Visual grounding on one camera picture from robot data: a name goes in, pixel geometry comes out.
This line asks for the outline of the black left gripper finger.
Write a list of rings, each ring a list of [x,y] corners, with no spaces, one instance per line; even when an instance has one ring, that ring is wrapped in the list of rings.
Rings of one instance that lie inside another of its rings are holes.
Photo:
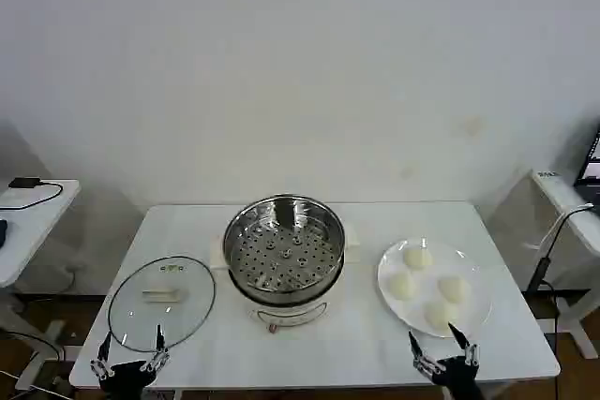
[[[153,356],[142,366],[143,372],[158,373],[170,359],[161,325],[157,325],[156,347]]]
[[[113,371],[108,365],[112,334],[107,333],[103,342],[100,344],[97,357],[90,361],[90,367],[97,379],[107,379],[113,375]]]

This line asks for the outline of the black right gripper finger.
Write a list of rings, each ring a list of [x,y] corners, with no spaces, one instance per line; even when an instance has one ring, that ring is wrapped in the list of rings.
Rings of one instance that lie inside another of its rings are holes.
[[[408,331],[411,351],[413,355],[413,366],[422,375],[440,375],[444,367],[433,360],[421,349],[418,340],[412,330]]]
[[[449,322],[448,327],[457,341],[460,348],[463,350],[465,364],[472,367],[479,366],[479,348],[476,344],[472,344],[467,336],[459,330],[453,323]]]

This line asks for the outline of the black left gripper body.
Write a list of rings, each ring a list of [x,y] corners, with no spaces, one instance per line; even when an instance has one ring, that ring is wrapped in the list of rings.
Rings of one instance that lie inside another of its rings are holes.
[[[99,382],[108,399],[140,400],[143,390],[157,377],[157,370],[144,361],[119,363],[111,369],[112,375]]]

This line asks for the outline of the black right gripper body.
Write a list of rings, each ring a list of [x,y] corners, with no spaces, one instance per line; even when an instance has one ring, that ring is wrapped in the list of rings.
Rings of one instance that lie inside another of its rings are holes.
[[[483,400],[476,383],[479,363],[467,361],[465,356],[438,360],[439,369],[433,374],[433,383],[445,387],[456,400]]]

